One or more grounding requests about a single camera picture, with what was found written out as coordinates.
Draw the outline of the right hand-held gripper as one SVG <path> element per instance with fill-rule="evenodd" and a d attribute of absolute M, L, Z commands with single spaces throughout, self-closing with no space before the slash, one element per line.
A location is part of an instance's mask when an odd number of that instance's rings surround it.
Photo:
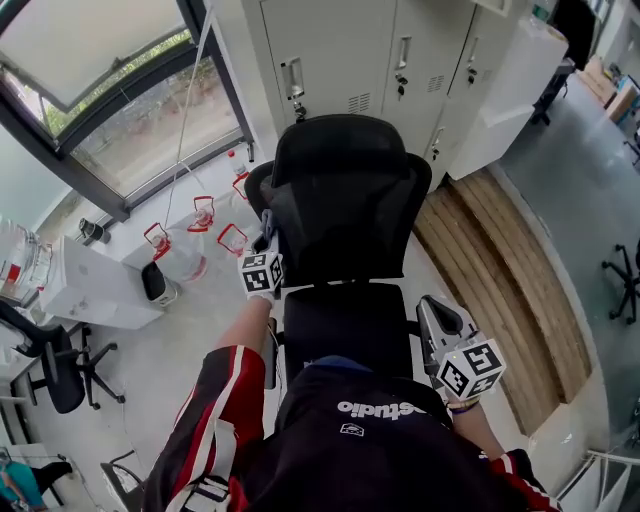
<path fill-rule="evenodd" d="M 425 295 L 416 307 L 424 349 L 429 347 L 426 373 L 435 386 L 443 386 L 460 400 L 490 391 L 506 370 L 505 359 L 493 338 L 442 298 Z"/>

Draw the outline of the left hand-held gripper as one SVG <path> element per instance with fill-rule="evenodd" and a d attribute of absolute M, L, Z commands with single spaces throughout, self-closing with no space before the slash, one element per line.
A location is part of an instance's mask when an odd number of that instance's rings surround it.
<path fill-rule="evenodd" d="M 252 243 L 252 252 L 241 257 L 241 283 L 245 294 L 275 299 L 284 277 L 279 229 L 271 230 L 270 241 L 261 233 Z"/>

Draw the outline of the black mesh office chair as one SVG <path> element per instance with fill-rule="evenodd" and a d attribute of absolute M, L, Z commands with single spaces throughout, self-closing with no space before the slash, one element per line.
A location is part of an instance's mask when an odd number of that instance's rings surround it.
<path fill-rule="evenodd" d="M 245 186 L 261 221 L 279 229 L 285 292 L 267 330 L 268 388 L 325 356 L 342 356 L 387 377 L 413 376 L 399 280 L 409 237 L 431 184 L 396 128 L 365 115 L 329 114 L 287 127 L 271 161 Z"/>

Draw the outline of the person's left forearm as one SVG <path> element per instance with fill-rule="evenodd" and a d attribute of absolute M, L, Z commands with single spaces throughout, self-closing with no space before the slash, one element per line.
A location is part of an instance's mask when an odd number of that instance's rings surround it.
<path fill-rule="evenodd" d="M 243 346 L 261 354 L 273 301 L 263 296 L 251 296 L 231 326 L 216 344 L 217 349 Z"/>

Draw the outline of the person's right forearm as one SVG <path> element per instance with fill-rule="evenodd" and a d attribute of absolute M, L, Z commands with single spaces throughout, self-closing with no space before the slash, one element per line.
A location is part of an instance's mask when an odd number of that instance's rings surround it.
<path fill-rule="evenodd" d="M 505 453 L 478 398 L 461 401 L 451 396 L 447 400 L 447 408 L 452 415 L 455 432 L 479 447 L 491 461 Z"/>

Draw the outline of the wooden step platform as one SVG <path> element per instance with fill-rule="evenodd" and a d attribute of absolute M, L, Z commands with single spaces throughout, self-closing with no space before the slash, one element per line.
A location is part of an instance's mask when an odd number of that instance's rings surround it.
<path fill-rule="evenodd" d="M 502 389 L 533 435 L 592 373 L 578 320 L 533 229 L 486 169 L 428 194 L 413 232 L 455 300 L 497 341 Z"/>

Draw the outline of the small black and white bin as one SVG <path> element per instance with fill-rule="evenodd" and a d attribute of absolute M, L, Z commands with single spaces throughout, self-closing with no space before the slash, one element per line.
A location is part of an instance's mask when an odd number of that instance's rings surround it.
<path fill-rule="evenodd" d="M 168 279 L 155 262 L 142 269 L 141 278 L 145 294 L 151 303 L 166 307 L 179 297 L 179 286 Z"/>

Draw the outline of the person's black and red jacket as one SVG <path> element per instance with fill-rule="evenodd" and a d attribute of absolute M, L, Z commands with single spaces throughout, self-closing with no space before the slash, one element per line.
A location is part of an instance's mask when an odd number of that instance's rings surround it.
<path fill-rule="evenodd" d="M 313 364 L 263 433 L 265 365 L 210 352 L 143 512 L 562 512 L 521 449 L 491 460 L 422 384 Z"/>

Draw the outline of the black framed window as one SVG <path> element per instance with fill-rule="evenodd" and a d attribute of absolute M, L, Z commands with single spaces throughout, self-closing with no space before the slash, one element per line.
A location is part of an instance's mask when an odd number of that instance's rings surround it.
<path fill-rule="evenodd" d="M 0 0 L 0 192 L 123 221 L 251 143 L 216 28 L 214 0 Z"/>

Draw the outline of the black thermos bottle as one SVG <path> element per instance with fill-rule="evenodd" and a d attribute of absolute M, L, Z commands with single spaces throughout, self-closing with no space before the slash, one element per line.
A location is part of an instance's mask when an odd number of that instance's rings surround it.
<path fill-rule="evenodd" d="M 79 230 L 83 237 L 83 244 L 85 246 L 91 245 L 95 242 L 106 245 L 111 241 L 111 234 L 106 228 L 98 225 L 97 223 L 90 222 L 86 218 L 80 219 Z"/>

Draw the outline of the white water dispenser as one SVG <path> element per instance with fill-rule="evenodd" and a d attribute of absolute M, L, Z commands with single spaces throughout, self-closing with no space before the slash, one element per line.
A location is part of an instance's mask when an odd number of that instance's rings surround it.
<path fill-rule="evenodd" d="M 43 312 L 94 325 L 137 330 L 164 314 L 146 296 L 141 272 L 63 236 L 52 246 Z"/>

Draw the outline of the black swivel chair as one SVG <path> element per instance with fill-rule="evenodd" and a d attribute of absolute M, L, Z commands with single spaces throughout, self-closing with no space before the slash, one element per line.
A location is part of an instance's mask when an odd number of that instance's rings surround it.
<path fill-rule="evenodd" d="M 125 396 L 114 392 L 96 371 L 100 361 L 109 352 L 117 350 L 118 345 L 111 342 L 93 353 L 88 343 L 88 338 L 92 335 L 88 325 L 78 325 L 81 346 L 75 348 L 71 343 L 71 332 L 62 325 L 38 326 L 7 302 L 0 300 L 0 326 L 18 336 L 19 343 L 12 347 L 13 351 L 41 363 L 43 377 L 36 381 L 27 380 L 33 404 L 37 403 L 35 392 L 45 388 L 54 408 L 60 414 L 74 411 L 83 401 L 98 410 L 100 404 L 93 397 L 94 385 L 98 385 L 117 403 L 126 402 Z"/>
<path fill-rule="evenodd" d="M 632 272 L 632 266 L 629 259 L 626 246 L 623 244 L 614 245 L 615 252 L 621 252 L 623 255 L 624 267 L 612 261 L 603 260 L 601 262 L 601 268 L 603 270 L 611 269 L 623 283 L 623 295 L 620 300 L 617 310 L 611 310 L 609 312 L 609 319 L 615 320 L 622 316 L 624 309 L 627 305 L 631 308 L 631 314 L 625 319 L 627 326 L 633 325 L 638 319 L 638 305 L 640 303 L 640 241 L 636 251 L 636 266 L 638 268 L 638 275 Z"/>

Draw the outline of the grey metal locker cabinet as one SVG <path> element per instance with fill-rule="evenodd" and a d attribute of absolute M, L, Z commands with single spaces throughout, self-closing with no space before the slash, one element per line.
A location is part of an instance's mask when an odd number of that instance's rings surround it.
<path fill-rule="evenodd" d="M 439 185 L 488 97 L 527 0 L 241 0 L 278 131 L 383 119 Z"/>

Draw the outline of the white metal rack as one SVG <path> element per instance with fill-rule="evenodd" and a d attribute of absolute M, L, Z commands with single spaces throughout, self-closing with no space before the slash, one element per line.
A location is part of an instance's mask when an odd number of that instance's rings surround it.
<path fill-rule="evenodd" d="M 623 512 L 640 458 L 588 450 L 557 494 L 563 512 Z"/>

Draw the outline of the large clear water bottle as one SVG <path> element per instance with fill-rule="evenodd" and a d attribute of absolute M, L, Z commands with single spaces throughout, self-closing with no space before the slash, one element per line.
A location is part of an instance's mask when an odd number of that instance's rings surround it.
<path fill-rule="evenodd" d="M 18 303 L 47 285 L 52 246 L 0 214 L 0 295 Z"/>

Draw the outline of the black stool with patterned cushion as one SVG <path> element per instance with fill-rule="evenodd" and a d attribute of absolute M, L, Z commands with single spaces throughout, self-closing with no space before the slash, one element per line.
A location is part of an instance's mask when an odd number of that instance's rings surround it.
<path fill-rule="evenodd" d="M 112 498 L 125 512 L 142 512 L 146 481 L 121 462 L 134 455 L 129 452 L 100 464 L 103 479 Z"/>

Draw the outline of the cardboard box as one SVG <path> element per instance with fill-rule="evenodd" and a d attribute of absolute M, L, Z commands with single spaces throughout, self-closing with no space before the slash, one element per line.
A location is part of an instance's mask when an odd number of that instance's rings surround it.
<path fill-rule="evenodd" d="M 602 104 L 607 117 L 619 125 L 640 105 L 640 85 L 630 77 L 622 77 L 618 85 L 605 73 L 602 60 L 594 55 L 590 58 L 578 78 Z"/>

